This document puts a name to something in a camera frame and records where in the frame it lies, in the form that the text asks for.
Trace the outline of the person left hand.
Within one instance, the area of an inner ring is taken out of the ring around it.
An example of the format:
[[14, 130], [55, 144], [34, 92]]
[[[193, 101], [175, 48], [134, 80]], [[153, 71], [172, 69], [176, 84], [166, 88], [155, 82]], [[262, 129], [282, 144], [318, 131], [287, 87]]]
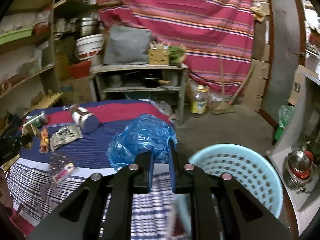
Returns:
[[7, 179], [4, 171], [0, 168], [0, 191], [1, 191], [1, 203], [8, 208], [13, 207], [13, 199], [10, 196], [10, 192], [7, 185]]

